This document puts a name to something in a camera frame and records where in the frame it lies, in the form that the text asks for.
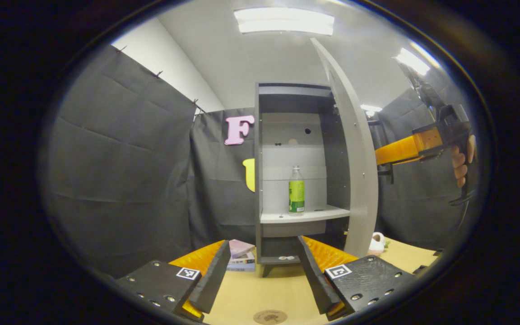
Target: black curtain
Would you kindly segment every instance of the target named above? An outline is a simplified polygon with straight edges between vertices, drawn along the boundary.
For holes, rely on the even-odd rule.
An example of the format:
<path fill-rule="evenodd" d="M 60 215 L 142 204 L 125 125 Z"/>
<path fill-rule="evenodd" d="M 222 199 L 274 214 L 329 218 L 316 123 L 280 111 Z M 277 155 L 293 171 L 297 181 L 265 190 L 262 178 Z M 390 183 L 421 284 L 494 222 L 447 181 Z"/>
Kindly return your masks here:
<path fill-rule="evenodd" d="M 254 115 L 254 108 L 197 115 L 190 132 L 190 231 L 194 249 L 221 239 L 255 243 L 254 192 L 246 186 L 245 159 L 254 158 L 254 124 L 244 143 L 224 144 L 227 117 Z"/>
<path fill-rule="evenodd" d="M 460 103 L 469 113 L 465 97 L 452 82 L 446 81 L 436 70 L 429 70 L 424 78 L 445 103 Z M 377 115 L 386 129 L 388 143 L 406 138 L 413 129 L 433 123 L 427 107 L 412 88 Z M 371 130 L 376 148 L 386 144 L 379 127 Z M 394 184 L 390 184 L 388 177 L 379 177 L 376 231 L 426 249 L 445 247 L 454 239 L 464 211 L 463 206 L 448 204 L 448 201 L 460 197 L 450 150 L 435 160 L 408 162 L 393 169 Z"/>
<path fill-rule="evenodd" d="M 190 251 L 186 178 L 195 107 L 108 46 L 81 71 L 51 128 L 46 197 L 62 232 L 118 278 Z"/>

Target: plastic bottle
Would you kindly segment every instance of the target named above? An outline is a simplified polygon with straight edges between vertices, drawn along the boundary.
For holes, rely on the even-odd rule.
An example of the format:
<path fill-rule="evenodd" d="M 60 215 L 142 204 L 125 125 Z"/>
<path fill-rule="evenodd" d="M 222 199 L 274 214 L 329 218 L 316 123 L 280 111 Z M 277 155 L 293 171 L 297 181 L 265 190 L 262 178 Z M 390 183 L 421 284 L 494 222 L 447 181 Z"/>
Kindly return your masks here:
<path fill-rule="evenodd" d="M 304 179 L 300 174 L 300 166 L 294 166 L 288 181 L 288 213 L 291 216 L 302 216 L 304 207 Z"/>

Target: wooden table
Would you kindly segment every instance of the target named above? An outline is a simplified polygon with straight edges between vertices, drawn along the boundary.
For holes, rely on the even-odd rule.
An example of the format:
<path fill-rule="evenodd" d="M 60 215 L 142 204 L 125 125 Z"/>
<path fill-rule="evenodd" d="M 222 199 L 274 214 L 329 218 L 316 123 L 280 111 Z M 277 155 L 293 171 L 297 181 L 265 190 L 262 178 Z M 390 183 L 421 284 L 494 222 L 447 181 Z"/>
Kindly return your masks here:
<path fill-rule="evenodd" d="M 380 255 L 388 263 L 412 273 L 421 265 L 435 261 L 435 251 L 406 245 L 393 239 Z M 276 267 L 262 277 L 263 265 L 255 272 L 226 272 L 211 313 L 204 315 L 210 325 L 257 325 L 254 314 L 267 309 L 283 311 L 283 325 L 323 325 L 325 315 L 318 313 L 312 290 L 301 264 Z"/>

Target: fluorescent light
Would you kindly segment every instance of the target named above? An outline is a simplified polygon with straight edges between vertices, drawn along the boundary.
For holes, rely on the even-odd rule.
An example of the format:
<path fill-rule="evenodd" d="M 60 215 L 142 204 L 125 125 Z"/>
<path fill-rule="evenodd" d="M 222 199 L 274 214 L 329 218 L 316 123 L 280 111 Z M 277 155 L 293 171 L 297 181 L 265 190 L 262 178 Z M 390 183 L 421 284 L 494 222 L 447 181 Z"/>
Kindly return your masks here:
<path fill-rule="evenodd" d="M 241 33 L 297 31 L 332 35 L 334 17 L 294 8 L 251 8 L 234 12 Z"/>
<path fill-rule="evenodd" d="M 432 64 L 432 66 L 435 68 L 440 68 L 439 62 L 437 62 L 437 60 L 435 60 L 435 58 L 433 58 L 433 56 L 425 51 L 425 49 L 423 49 L 419 44 L 411 42 L 410 45 L 419 53 L 421 53 L 421 55 L 425 57 L 430 64 Z"/>
<path fill-rule="evenodd" d="M 381 107 L 370 106 L 370 105 L 361 105 L 361 109 L 365 111 L 382 111 Z"/>
<path fill-rule="evenodd" d="M 396 60 L 415 69 L 421 76 L 427 74 L 427 71 L 429 70 L 428 65 L 422 62 L 421 59 L 415 57 L 409 51 L 405 50 L 404 47 L 400 49 L 400 53 L 398 56 L 396 56 Z"/>

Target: book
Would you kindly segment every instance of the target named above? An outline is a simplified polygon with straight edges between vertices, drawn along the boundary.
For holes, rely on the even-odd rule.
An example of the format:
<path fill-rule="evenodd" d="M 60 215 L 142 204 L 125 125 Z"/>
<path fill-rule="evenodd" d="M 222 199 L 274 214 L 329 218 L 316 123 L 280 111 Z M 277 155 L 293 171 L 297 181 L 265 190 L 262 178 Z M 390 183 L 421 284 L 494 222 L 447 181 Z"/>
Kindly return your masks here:
<path fill-rule="evenodd" d="M 256 259 L 254 258 L 254 254 L 252 254 L 252 251 L 248 251 L 245 255 L 242 255 L 237 259 L 230 259 L 227 264 L 230 266 L 232 264 L 252 264 L 255 262 Z"/>
<path fill-rule="evenodd" d="M 239 241 L 237 239 L 233 239 L 233 240 L 229 241 L 228 243 L 230 245 L 230 255 L 232 255 L 233 259 L 237 259 L 238 257 L 240 257 L 240 256 L 244 255 L 245 253 L 247 253 L 248 251 L 250 251 L 250 249 L 252 249 L 252 247 L 254 247 L 254 245 L 252 245 L 252 244 L 245 243 L 245 242 Z"/>
<path fill-rule="evenodd" d="M 256 263 L 248 264 L 228 264 L 226 271 L 232 272 L 254 272 L 256 271 Z"/>

